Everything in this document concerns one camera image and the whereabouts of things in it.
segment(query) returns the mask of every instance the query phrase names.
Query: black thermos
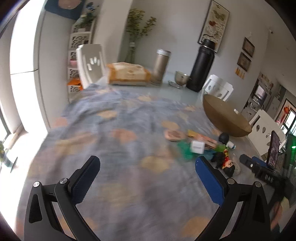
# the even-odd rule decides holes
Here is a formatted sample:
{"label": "black thermos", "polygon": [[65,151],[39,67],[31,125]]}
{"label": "black thermos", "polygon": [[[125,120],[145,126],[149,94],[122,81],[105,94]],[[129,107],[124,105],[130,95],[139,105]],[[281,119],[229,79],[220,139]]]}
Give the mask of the black thermos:
{"label": "black thermos", "polygon": [[215,43],[209,39],[204,39],[198,50],[190,80],[186,84],[188,89],[195,92],[202,89],[214,61],[215,52],[213,49],[215,49]]}

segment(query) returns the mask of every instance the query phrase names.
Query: beige tumbler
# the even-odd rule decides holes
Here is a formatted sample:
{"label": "beige tumbler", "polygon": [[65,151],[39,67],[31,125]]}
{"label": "beige tumbler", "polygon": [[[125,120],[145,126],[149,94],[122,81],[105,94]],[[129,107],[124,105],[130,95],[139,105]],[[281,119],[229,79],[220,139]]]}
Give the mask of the beige tumbler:
{"label": "beige tumbler", "polygon": [[151,75],[151,83],[155,85],[161,85],[165,69],[168,64],[171,52],[167,50],[158,49],[157,57],[154,65],[154,69]]}

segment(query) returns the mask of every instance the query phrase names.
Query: pink bowl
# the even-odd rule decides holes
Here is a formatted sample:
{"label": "pink bowl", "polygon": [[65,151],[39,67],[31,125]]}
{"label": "pink bowl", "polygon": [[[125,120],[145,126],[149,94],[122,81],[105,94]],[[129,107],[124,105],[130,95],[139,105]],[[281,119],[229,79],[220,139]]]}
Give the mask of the pink bowl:
{"label": "pink bowl", "polygon": [[77,60],[70,60],[71,67],[77,68]]}

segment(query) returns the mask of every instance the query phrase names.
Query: chair backrest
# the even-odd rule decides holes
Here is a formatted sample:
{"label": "chair backrest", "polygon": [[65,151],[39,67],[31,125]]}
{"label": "chair backrest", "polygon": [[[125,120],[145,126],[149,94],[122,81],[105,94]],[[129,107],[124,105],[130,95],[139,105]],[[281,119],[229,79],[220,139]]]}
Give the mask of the chair backrest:
{"label": "chair backrest", "polygon": [[232,92],[232,85],[214,74],[208,77],[202,88],[202,96],[207,93],[214,95],[223,101],[226,101]]}
{"label": "chair backrest", "polygon": [[276,132],[281,143],[285,142],[285,134],[280,129],[279,125],[264,110],[258,110],[249,124],[252,126],[252,132],[248,135],[248,138],[260,155],[268,152],[272,131]]}
{"label": "chair backrest", "polygon": [[84,44],[76,49],[77,66],[82,87],[97,82],[104,74],[105,64],[100,44]]}

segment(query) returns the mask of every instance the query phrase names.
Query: screw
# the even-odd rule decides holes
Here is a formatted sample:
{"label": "screw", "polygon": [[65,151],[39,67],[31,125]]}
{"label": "screw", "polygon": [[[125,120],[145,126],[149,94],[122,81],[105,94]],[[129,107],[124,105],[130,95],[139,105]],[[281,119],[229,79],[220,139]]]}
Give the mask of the screw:
{"label": "screw", "polygon": [[33,184],[33,187],[38,187],[39,186],[39,184],[40,184],[40,182],[34,182],[34,184]]}
{"label": "screw", "polygon": [[255,186],[259,188],[259,187],[261,187],[261,183],[260,182],[255,182]]}
{"label": "screw", "polygon": [[232,178],[227,179],[227,183],[232,185],[235,184],[235,181]]}
{"label": "screw", "polygon": [[65,184],[68,181],[67,178],[62,178],[59,182],[60,184]]}

